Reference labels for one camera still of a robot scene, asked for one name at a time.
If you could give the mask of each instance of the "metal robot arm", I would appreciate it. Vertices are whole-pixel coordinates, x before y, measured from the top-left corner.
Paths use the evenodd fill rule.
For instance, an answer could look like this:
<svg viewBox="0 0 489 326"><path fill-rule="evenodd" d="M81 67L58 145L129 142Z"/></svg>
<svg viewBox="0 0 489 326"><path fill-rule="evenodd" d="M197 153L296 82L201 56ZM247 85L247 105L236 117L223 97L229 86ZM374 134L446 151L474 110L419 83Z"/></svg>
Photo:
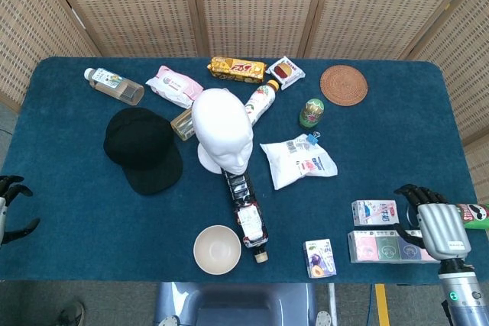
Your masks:
<svg viewBox="0 0 489 326"><path fill-rule="evenodd" d="M443 195L411 184L395 193L403 194L414 207L423 238L410 236L395 224L397 232L441 262L438 274L447 297L442 305L450 325L489 326L489 308L474 268L465 264L471 245L457 208Z"/></svg>

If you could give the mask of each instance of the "white packet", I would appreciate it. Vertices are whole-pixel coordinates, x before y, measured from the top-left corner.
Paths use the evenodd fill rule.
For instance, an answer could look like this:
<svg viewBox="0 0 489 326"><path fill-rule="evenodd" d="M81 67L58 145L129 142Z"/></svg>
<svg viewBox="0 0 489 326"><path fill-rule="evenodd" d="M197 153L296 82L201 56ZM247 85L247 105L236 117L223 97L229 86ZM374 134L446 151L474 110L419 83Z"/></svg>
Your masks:
<svg viewBox="0 0 489 326"><path fill-rule="evenodd" d="M267 154L276 190L304 176L338 175L338 167L329 154L318 144L312 145L305 134L282 143L260 144L260 146Z"/></svg>
<svg viewBox="0 0 489 326"><path fill-rule="evenodd" d="M163 65L158 74L146 82L157 95L183 108L190 108L203 87L192 78Z"/></svg>

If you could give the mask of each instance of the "robotic hand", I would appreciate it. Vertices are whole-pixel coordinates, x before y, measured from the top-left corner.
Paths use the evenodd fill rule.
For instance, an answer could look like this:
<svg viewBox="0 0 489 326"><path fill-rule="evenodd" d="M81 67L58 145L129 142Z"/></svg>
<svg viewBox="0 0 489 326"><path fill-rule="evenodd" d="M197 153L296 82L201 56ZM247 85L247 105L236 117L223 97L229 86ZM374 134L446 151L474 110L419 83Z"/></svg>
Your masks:
<svg viewBox="0 0 489 326"><path fill-rule="evenodd" d="M438 274L447 296L442 305L450 325L489 326L489 309L474 268L464 262L471 245L458 209L443 195L423 187L408 184L395 193L413 206L423 238L409 235L400 224L395 229L406 242L426 248L441 262Z"/></svg>
<svg viewBox="0 0 489 326"><path fill-rule="evenodd" d="M40 222L39 218L35 218L25 227L18 231L5 232L5 222L7 220L7 210L11 202L18 194L32 196L32 191L24 185L13 185L15 182L24 181L24 177L20 176L0 176L0 247L3 244L12 242L19 238L23 238L30 234Z"/></svg>

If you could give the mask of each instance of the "woven trivet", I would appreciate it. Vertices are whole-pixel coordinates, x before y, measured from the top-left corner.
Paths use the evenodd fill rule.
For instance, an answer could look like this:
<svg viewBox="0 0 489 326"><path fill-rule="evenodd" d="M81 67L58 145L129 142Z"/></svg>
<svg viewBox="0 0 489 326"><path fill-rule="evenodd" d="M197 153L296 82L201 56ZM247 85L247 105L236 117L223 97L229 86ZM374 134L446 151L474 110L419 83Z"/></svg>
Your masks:
<svg viewBox="0 0 489 326"><path fill-rule="evenodd" d="M353 106L360 103L368 92L364 76L348 65L335 65L321 76L322 94L340 106Z"/></svg>

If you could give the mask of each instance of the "cap brim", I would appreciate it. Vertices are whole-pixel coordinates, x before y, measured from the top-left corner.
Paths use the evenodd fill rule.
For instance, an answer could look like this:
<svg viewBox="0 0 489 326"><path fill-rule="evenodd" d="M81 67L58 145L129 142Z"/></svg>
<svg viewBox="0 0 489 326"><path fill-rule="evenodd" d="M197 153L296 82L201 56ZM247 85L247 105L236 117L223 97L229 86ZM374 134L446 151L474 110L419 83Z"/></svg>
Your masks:
<svg viewBox="0 0 489 326"><path fill-rule="evenodd" d="M171 144L158 166L146 170L123 167L123 170L134 191L142 195L152 195L178 181L182 176L182 168L182 157L175 144Z"/></svg>

